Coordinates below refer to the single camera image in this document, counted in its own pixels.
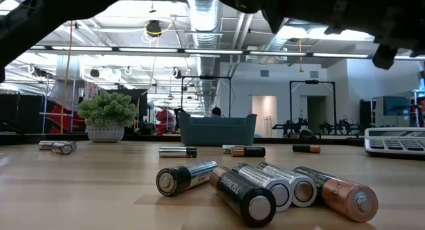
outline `calculator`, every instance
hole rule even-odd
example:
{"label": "calculator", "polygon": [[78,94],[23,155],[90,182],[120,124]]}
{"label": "calculator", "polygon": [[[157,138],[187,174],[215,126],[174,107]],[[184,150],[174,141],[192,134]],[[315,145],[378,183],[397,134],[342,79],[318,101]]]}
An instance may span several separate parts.
{"label": "calculator", "polygon": [[425,157],[425,128],[368,128],[365,151],[372,155]]}

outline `table surface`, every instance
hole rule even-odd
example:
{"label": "table surface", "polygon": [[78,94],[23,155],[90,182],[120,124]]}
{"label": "table surface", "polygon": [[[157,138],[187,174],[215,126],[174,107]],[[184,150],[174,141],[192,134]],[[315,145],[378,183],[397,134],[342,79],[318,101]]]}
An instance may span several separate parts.
{"label": "table surface", "polygon": [[293,153],[265,145],[265,158],[232,158],[221,148],[199,147],[197,159],[159,159],[160,146],[180,143],[78,142],[69,156],[37,145],[0,147],[2,230],[49,229],[243,229],[243,222],[209,184],[171,198],[155,186],[161,168],[215,160],[232,167],[267,161],[285,168],[307,166],[370,186],[379,210],[369,223],[354,223],[326,208],[290,207],[265,229],[425,229],[425,164],[371,158],[364,149],[322,146],[321,154]]}

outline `black pole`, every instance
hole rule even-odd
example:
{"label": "black pole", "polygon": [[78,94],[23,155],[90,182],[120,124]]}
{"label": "black pole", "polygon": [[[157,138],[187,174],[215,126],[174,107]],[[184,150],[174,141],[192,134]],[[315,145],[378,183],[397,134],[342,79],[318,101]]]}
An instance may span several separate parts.
{"label": "black pole", "polygon": [[232,116],[232,102],[230,101],[232,99],[232,79],[228,79],[229,87],[228,87],[228,117],[230,118]]}
{"label": "black pole", "polygon": [[335,127],[335,134],[337,134],[337,94],[335,88],[335,82],[332,82],[333,90],[333,126]]}
{"label": "black pole", "polygon": [[292,121],[292,81],[290,81],[290,120]]}
{"label": "black pole", "polygon": [[183,80],[185,79],[184,76],[181,77],[181,102],[180,102],[180,108],[183,109]]}

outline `ceiling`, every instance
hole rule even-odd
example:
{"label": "ceiling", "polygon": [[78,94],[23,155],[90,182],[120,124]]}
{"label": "ceiling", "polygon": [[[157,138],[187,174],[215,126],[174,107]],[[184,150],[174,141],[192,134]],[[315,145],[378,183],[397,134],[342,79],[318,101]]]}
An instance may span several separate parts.
{"label": "ceiling", "polygon": [[[7,0],[0,5],[0,15],[7,14],[23,0]],[[220,10],[219,49],[230,49],[234,42],[235,30],[238,26],[240,13],[230,7],[222,6]],[[148,37],[145,26],[149,20],[159,20],[161,28],[166,30],[159,38]],[[248,24],[248,15],[244,16],[243,27]],[[288,20],[288,26],[302,27],[306,31],[321,27],[314,23],[298,20]],[[274,38],[267,22],[261,13],[252,16],[246,38],[242,39],[244,28],[239,32],[239,41],[242,49],[263,49]],[[194,48],[193,34],[191,34],[191,20],[186,3],[168,1],[135,1],[123,0],[109,7],[103,13],[88,20],[77,20],[73,26],[72,46],[112,46],[112,47],[167,47],[167,48]],[[68,46],[70,44],[70,22],[64,23],[54,32],[45,37],[38,45]],[[323,53],[367,53],[372,54],[377,46],[367,41],[342,41],[329,39],[302,38],[299,41],[287,41],[284,48],[288,51],[315,51]],[[168,91],[178,92],[181,80],[175,79],[171,71],[176,68],[183,75],[197,76],[197,58],[195,57],[146,57],[146,56],[114,56],[114,55],[82,55],[82,62],[86,65],[84,76],[88,80],[97,82],[122,81],[128,85],[143,83],[146,86],[133,85],[132,88],[147,88],[147,85],[169,84]],[[7,80],[43,80],[31,74],[29,65],[36,66],[55,74],[57,56],[54,54],[25,53],[7,67]],[[299,58],[288,57],[286,63],[297,63]],[[307,64],[321,64],[327,68],[335,62],[328,58],[303,58]],[[90,71],[100,70],[100,77],[93,79]],[[197,83],[189,89],[190,94],[199,95]],[[46,84],[6,84],[2,88],[9,91],[26,90],[29,92],[44,92]],[[100,85],[102,88],[116,88],[116,85]]]}

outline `duracell battery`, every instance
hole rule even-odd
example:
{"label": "duracell battery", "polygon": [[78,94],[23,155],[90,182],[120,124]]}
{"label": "duracell battery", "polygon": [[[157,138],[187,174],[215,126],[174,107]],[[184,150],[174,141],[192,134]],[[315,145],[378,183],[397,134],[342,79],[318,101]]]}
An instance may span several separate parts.
{"label": "duracell battery", "polygon": [[196,147],[160,147],[160,158],[196,158]]}
{"label": "duracell battery", "polygon": [[77,149],[77,145],[75,141],[50,141],[50,140],[42,140],[39,142],[39,150],[52,150],[52,145],[55,142],[72,144],[73,151]]}
{"label": "duracell battery", "polygon": [[72,143],[55,142],[52,144],[52,152],[62,155],[71,154],[74,151]]}
{"label": "duracell battery", "polygon": [[232,148],[232,157],[259,157],[266,155],[266,149],[262,146],[235,146]]}
{"label": "duracell battery", "polygon": [[320,146],[313,146],[308,144],[294,144],[292,146],[292,151],[298,153],[320,154]]}
{"label": "duracell battery", "polygon": [[187,189],[208,182],[211,172],[217,166],[215,161],[208,161],[164,168],[157,174],[157,189],[162,195],[173,197]]}
{"label": "duracell battery", "polygon": [[293,191],[294,196],[292,203],[295,206],[309,207],[314,203],[317,190],[310,177],[266,162],[259,163],[257,168],[269,175],[286,179],[291,184],[291,191]]}
{"label": "duracell battery", "polygon": [[253,184],[270,190],[276,200],[277,212],[285,211],[290,207],[293,197],[292,188],[285,179],[266,174],[245,163],[239,163],[232,170]]}
{"label": "duracell battery", "polygon": [[226,167],[214,169],[210,185],[247,226],[264,227],[273,220],[276,200],[268,189],[251,183]]}
{"label": "duracell battery", "polygon": [[232,148],[235,146],[229,146],[229,145],[224,145],[223,148],[223,154],[232,154]]}
{"label": "duracell battery", "polygon": [[294,171],[315,182],[317,199],[352,220],[365,223],[377,214],[378,198],[371,188],[306,167]]}

